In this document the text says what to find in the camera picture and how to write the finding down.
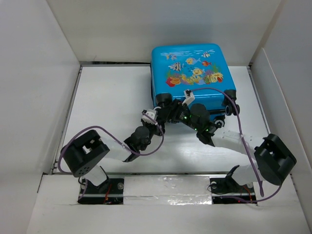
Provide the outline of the metal base rail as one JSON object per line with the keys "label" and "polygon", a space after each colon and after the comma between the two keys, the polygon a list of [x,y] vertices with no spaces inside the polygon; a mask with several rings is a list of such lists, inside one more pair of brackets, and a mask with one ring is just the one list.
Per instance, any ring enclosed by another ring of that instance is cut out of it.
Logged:
{"label": "metal base rail", "polygon": [[223,175],[114,175],[95,186],[80,179],[83,205],[212,205],[256,201],[253,184]]}

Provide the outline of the blue kids suitcase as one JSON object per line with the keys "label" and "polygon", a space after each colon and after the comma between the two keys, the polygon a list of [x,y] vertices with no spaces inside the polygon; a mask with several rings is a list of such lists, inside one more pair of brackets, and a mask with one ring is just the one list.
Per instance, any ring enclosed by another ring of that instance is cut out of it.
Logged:
{"label": "blue kids suitcase", "polygon": [[151,97],[169,93],[183,101],[185,90],[192,90],[193,103],[205,105],[210,120],[225,125],[225,116],[234,113],[229,107],[236,100],[236,87],[221,48],[213,43],[159,46],[151,53]]}

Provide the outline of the silver tape strip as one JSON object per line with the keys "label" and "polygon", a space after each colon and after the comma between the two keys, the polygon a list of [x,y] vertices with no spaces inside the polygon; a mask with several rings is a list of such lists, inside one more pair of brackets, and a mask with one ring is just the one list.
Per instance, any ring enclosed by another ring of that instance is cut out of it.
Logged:
{"label": "silver tape strip", "polygon": [[211,205],[210,180],[197,175],[144,175],[124,179],[124,205]]}

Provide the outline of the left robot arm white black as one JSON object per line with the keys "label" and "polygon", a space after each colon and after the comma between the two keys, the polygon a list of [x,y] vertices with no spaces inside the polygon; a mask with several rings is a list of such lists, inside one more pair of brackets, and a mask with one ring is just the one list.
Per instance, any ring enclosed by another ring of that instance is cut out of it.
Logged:
{"label": "left robot arm white black", "polygon": [[172,120],[173,104],[161,105],[142,112],[142,125],[124,141],[118,140],[100,126],[90,126],[78,132],[62,149],[58,159],[58,169],[65,161],[70,173],[84,180],[84,188],[93,188],[97,193],[107,191],[110,179],[99,162],[111,158],[121,162],[132,162],[140,156],[150,156],[160,150],[159,144],[146,153],[153,136],[164,138],[164,124]]}

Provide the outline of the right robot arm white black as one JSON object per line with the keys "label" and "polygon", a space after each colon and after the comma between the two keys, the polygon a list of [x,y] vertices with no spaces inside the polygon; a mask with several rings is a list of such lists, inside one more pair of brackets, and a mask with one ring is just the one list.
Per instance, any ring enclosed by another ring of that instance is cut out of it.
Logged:
{"label": "right robot arm white black", "polygon": [[297,160],[279,136],[253,137],[239,132],[221,130],[209,120],[209,111],[202,104],[188,107],[182,101],[172,102],[168,120],[181,122],[196,131],[200,142],[244,154],[249,164],[235,165],[216,187],[236,192],[243,185],[267,181],[281,186]]}

